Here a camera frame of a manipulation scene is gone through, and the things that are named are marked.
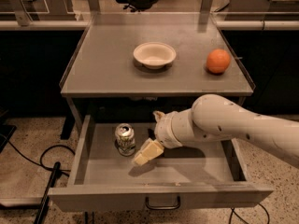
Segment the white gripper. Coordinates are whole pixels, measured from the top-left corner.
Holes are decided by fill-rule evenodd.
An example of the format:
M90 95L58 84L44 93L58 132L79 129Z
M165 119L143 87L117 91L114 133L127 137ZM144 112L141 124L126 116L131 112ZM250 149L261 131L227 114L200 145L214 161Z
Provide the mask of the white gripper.
M162 155L164 147L177 148L182 146L172 131L172 119L177 114L177 111L167 114L162 111L153 111L152 114L156 121L154 134L159 142L151 138L144 142L133 158L133 164L136 166L142 166Z

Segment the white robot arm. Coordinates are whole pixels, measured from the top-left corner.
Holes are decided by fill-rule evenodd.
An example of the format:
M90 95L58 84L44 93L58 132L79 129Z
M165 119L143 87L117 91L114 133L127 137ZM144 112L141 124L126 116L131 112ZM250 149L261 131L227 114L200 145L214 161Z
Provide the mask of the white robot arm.
M155 111L154 137L137 151L133 164L142 166L169 148L239 138L299 167L299 123L257 114L216 94L197 98L190 109Z

